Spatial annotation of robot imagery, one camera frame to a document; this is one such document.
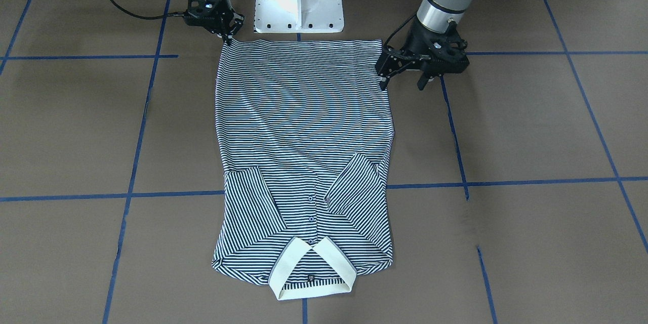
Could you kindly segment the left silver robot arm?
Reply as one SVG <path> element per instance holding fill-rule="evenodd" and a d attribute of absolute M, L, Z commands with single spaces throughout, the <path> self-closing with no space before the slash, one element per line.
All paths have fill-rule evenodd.
<path fill-rule="evenodd" d="M 403 46 L 396 49 L 384 41 L 375 70 L 380 89 L 387 89 L 391 78 L 407 70 L 421 72 L 418 88 L 447 73 L 462 73 L 469 61 L 457 26 L 473 0 L 422 0 L 418 10 L 404 25 L 408 34 Z"/>

